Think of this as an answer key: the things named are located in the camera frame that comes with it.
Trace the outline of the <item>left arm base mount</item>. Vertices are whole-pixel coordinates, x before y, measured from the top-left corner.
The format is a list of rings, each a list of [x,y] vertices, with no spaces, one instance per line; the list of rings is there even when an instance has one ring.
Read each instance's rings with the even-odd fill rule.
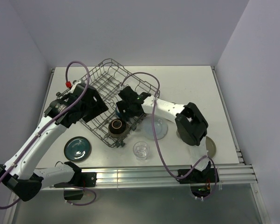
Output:
[[[69,182],[61,182],[54,184],[54,188],[74,188],[75,191],[64,190],[63,197],[65,201],[74,206],[86,206],[95,202],[97,194],[94,190],[90,189],[96,185],[96,172],[90,172],[86,174],[82,172],[82,169],[73,162],[67,161],[63,165],[71,167],[74,171],[74,175]],[[81,200],[84,193],[91,192],[94,198],[88,203],[75,203],[74,201]]]

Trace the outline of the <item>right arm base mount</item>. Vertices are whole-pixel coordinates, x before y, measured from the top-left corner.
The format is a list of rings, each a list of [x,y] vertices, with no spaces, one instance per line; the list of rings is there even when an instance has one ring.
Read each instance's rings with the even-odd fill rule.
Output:
[[[177,178],[181,184],[203,184],[219,182],[219,175],[215,172],[214,168],[198,171],[194,169],[188,176],[183,178],[189,169],[179,169]]]

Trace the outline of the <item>brown patterned bowl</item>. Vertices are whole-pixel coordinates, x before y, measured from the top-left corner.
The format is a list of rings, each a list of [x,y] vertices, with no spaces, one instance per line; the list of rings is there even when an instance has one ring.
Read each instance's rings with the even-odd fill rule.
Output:
[[[127,129],[127,123],[122,119],[111,120],[108,126],[109,134],[114,138],[118,138],[121,135],[123,135],[126,129]]]

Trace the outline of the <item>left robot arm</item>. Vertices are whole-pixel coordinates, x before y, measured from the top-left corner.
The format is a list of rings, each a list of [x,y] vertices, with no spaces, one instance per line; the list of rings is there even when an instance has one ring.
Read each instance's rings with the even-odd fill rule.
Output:
[[[52,168],[37,169],[36,166],[72,124],[81,119],[89,122],[107,110],[96,88],[85,83],[75,84],[68,94],[50,103],[22,148],[5,164],[0,164],[0,182],[24,202],[51,185],[82,184],[81,168],[70,161]]]

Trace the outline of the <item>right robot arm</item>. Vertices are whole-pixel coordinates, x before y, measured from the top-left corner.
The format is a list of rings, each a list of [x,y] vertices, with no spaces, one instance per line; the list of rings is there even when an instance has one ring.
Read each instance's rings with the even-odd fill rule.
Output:
[[[177,180],[184,180],[192,173],[194,180],[202,182],[209,175],[207,169],[213,167],[215,180],[218,180],[216,165],[208,156],[206,149],[208,123],[194,103],[176,104],[160,99],[157,94],[151,95],[146,92],[138,95],[130,86],[120,87],[118,95],[121,101],[117,102],[117,107],[122,116],[130,118],[144,113],[151,115],[151,128],[157,152],[170,176]],[[156,116],[174,123],[181,140],[185,144],[197,148],[199,156],[196,158],[196,162],[182,176],[174,175],[164,161],[154,125]]]

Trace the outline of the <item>dark blue mug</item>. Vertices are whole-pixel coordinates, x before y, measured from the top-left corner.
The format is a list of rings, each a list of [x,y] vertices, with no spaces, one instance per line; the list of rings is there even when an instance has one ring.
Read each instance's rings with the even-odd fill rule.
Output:
[[[115,109],[115,113],[116,113],[117,117],[119,117],[120,119],[122,119],[122,115],[121,115],[121,113],[119,112],[119,109],[118,109],[117,106],[116,106],[116,109]]]

